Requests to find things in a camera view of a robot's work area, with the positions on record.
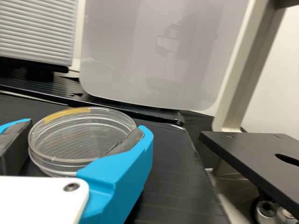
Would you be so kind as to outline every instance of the white wall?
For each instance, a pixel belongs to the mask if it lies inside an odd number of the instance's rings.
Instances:
[[[249,132],[285,133],[299,139],[298,21],[299,7],[289,8],[242,124]],[[221,95],[211,108],[198,112],[215,115]]]

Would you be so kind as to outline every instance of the blue clamp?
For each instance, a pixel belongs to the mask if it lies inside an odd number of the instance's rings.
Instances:
[[[0,125],[0,134],[2,134],[2,132],[4,132],[10,126],[13,126],[13,125],[16,125],[16,124],[19,124],[19,123],[23,123],[23,122],[29,122],[29,121],[30,121],[30,119],[25,118],[25,119],[16,120],[16,121],[4,124],[4,125]]]
[[[89,185],[89,199],[82,224],[124,223],[152,167],[153,133],[139,126],[143,138],[129,151],[91,162],[77,172]]]

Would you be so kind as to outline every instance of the white panel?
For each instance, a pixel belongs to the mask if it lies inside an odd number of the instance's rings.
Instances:
[[[0,56],[70,66],[76,0],[0,0]]]
[[[247,0],[88,0],[80,81],[88,93],[203,110],[219,92]]]
[[[65,191],[70,183],[79,185]],[[75,224],[88,200],[88,184],[78,178],[0,176],[1,223]]]

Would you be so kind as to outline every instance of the white device housing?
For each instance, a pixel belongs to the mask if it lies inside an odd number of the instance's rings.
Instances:
[[[71,66],[77,0],[1,0],[0,56]]]

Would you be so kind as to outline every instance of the clear plastic petri dish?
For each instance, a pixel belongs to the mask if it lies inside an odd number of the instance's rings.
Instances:
[[[51,114],[29,132],[29,156],[50,176],[75,176],[136,129],[126,114],[101,107],[80,107]]]

